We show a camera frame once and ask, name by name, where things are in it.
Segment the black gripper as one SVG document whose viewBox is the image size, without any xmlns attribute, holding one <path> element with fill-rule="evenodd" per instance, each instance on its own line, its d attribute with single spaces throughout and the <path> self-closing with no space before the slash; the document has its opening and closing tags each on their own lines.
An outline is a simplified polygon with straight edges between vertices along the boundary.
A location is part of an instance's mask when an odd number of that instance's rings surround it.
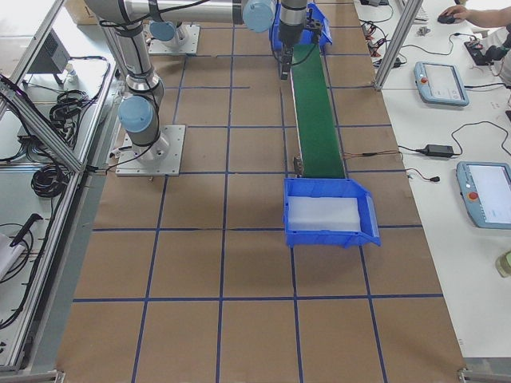
<svg viewBox="0 0 511 383">
<path fill-rule="evenodd" d="M 283 0 L 280 3 L 279 39 L 282 42 L 280 55 L 280 79 L 287 80 L 292 65 L 292 49 L 299 44 L 304 29 L 319 34 L 320 24 L 307 19 L 307 0 Z"/>
</svg>

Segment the person's forearm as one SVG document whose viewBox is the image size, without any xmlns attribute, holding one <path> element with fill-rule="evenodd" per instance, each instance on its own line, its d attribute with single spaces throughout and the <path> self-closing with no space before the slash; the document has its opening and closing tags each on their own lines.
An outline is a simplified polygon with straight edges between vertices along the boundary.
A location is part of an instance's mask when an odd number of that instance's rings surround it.
<svg viewBox="0 0 511 383">
<path fill-rule="evenodd" d="M 468 20 L 479 27 L 498 28 L 511 23 L 510 8 L 502 10 L 472 10 Z"/>
</svg>

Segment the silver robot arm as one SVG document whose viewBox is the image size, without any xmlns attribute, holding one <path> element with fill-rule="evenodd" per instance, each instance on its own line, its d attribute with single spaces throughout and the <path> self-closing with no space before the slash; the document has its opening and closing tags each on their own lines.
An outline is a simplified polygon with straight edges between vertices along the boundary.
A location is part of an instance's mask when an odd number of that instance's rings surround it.
<svg viewBox="0 0 511 383">
<path fill-rule="evenodd" d="M 118 117 L 132 143 L 132 164 L 159 164 L 171 143 L 160 126 L 164 86 L 149 57 L 144 21 L 158 29 L 158 40 L 172 40 L 179 22 L 218 22 L 244 25 L 262 33 L 273 25 L 274 1 L 87 1 L 103 30 L 117 38 L 126 85 L 132 96 L 121 102 Z"/>
</svg>

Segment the person's hand on mouse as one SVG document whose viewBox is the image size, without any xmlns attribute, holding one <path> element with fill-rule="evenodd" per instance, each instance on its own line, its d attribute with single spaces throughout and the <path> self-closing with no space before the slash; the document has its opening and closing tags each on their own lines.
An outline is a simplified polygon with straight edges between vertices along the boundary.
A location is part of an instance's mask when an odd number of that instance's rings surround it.
<svg viewBox="0 0 511 383">
<path fill-rule="evenodd" d="M 442 17 L 452 17 L 459 20 L 468 20 L 471 17 L 471 10 L 463 5 L 455 5 L 446 8 L 440 13 Z"/>
</svg>

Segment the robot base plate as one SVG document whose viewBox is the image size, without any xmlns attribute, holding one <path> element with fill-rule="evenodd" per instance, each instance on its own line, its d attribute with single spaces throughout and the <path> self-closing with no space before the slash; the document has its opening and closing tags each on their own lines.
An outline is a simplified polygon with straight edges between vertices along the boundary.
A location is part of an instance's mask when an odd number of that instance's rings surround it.
<svg viewBox="0 0 511 383">
<path fill-rule="evenodd" d="M 182 24 L 170 41 L 153 38 L 149 43 L 149 54 L 151 56 L 196 56 L 199 36 L 199 25 Z"/>
<path fill-rule="evenodd" d="M 159 140 L 147 151 L 133 146 L 129 135 L 124 146 L 131 146 L 120 154 L 120 164 L 115 167 L 118 176 L 178 176 L 182 158 L 185 125 L 163 125 Z"/>
</svg>

